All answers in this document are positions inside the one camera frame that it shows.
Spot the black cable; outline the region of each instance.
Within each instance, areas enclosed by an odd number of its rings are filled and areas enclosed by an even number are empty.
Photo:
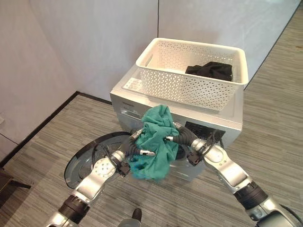
[[[214,144],[216,143],[216,140],[215,140],[215,134],[216,134],[216,132],[217,132],[217,129],[215,129],[213,132],[212,132],[212,134],[210,135],[210,137],[207,139],[207,141],[209,141],[210,140],[210,138],[212,138],[212,143],[211,143],[211,145],[209,146],[209,148],[207,149],[207,151],[204,153],[204,154],[202,154],[203,156],[205,156],[205,155],[207,155],[207,153],[211,150],[211,148],[214,146]]]
[[[223,141],[222,141],[222,138],[220,138],[220,146],[225,150],[225,147],[224,147],[224,145],[223,145]]]
[[[96,144],[93,148],[93,151],[91,153],[91,170],[93,170],[95,163],[96,163],[96,151],[97,151],[97,146],[99,144]]]
[[[111,154],[109,153],[109,150],[106,146],[104,146],[102,143],[99,144],[99,146],[101,146],[105,153],[106,153],[106,156],[108,157],[110,163],[113,165],[113,166],[117,166],[117,164],[110,158],[111,157]]]
[[[301,224],[303,224],[303,222],[302,222],[302,219],[292,210],[292,209],[290,209],[289,207],[287,207],[287,206],[284,206],[284,205],[282,205],[282,204],[280,204],[281,205],[281,207],[283,207],[285,210],[287,210],[289,213],[291,213],[296,219],[298,219],[298,221],[301,223]]]

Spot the white wall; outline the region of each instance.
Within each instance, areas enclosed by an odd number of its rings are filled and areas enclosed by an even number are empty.
[[[160,0],[159,37],[244,49],[251,79],[299,0]]]
[[[0,133],[20,143],[76,87],[27,0],[0,1],[0,50]],[[0,147],[12,144],[1,138]]]
[[[30,4],[77,89],[106,100],[157,36],[157,0],[31,0]]]
[[[0,161],[5,158],[16,146],[16,143],[8,140],[4,136],[0,135]]]

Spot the basket handle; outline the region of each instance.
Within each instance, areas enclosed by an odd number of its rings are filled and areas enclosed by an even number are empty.
[[[145,63],[145,67],[148,66],[148,64],[152,61],[153,58],[153,54],[151,54],[151,56],[148,58],[147,62]]]

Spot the perforated basket side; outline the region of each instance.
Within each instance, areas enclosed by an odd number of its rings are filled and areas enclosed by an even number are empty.
[[[222,110],[241,86],[224,81],[141,69],[144,92],[179,103]]]

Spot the robot finger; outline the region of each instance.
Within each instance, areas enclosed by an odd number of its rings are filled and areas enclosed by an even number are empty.
[[[142,150],[137,148],[137,145],[135,144],[135,141],[139,138],[141,135],[143,129],[140,129],[136,131],[133,135],[129,137],[129,152],[127,152],[128,155],[146,155],[146,156],[155,156],[156,154],[154,152],[151,152],[149,150]]]

